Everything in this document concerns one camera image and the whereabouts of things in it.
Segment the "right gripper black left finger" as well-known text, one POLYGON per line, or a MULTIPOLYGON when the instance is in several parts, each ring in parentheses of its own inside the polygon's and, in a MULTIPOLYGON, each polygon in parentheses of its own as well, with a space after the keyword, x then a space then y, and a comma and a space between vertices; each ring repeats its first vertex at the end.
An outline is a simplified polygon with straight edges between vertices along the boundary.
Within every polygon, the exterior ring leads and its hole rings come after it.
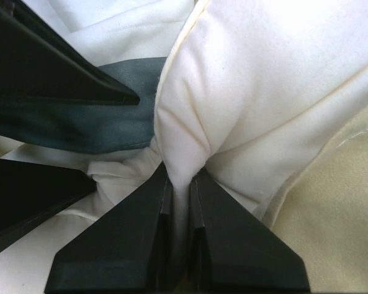
POLYGON ((166 289, 172 184, 164 164, 57 252, 46 293, 156 293, 166 289))

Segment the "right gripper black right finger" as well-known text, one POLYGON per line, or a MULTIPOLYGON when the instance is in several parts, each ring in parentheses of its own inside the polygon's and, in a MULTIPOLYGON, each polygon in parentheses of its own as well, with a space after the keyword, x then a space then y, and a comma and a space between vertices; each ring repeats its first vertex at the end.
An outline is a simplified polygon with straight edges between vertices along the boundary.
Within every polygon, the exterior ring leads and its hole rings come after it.
POLYGON ((303 260, 206 169, 190 184, 188 277, 203 293, 310 293, 303 260))

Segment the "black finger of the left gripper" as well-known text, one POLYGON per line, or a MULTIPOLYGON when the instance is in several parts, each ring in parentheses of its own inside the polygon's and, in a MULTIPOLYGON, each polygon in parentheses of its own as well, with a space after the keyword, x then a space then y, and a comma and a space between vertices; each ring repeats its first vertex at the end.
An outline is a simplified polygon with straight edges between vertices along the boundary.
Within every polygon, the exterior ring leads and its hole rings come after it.
POLYGON ((81 170, 0 159, 0 253, 95 190, 81 170))
POLYGON ((0 100, 140 102, 131 88, 83 58, 23 1, 0 1, 0 100))

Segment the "blue beige white patchwork pillowcase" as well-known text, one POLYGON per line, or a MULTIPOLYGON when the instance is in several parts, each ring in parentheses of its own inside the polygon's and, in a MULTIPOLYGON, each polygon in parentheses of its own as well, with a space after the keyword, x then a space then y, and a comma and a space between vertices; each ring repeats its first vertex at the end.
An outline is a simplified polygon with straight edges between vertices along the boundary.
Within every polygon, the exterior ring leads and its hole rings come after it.
MULTIPOLYGON (((130 72, 151 75, 151 96, 128 114, 110 107, 44 114, 58 129, 65 121, 75 124, 83 146, 123 138, 129 151, 83 155, 51 140, 26 138, 25 127, 15 131, 21 146, 5 159, 80 167, 96 180, 97 190, 0 253, 0 293, 42 293, 55 254, 165 163, 155 135, 156 96, 168 56, 197 2, 28 1, 93 65, 117 78, 130 72)), ((314 291, 368 293, 368 105, 334 132, 263 209, 249 209, 222 187, 303 258, 314 291)), ((183 273, 187 252, 187 218, 188 209, 174 210, 171 268, 176 277, 183 273)))

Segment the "cream white pillow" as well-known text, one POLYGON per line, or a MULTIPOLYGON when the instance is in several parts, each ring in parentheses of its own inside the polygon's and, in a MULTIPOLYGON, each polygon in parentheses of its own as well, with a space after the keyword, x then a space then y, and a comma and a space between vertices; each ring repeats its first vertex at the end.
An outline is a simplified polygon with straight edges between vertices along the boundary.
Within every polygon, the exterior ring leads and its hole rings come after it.
POLYGON ((368 105, 368 1, 198 1, 158 86, 174 210, 203 167, 263 209, 368 105))

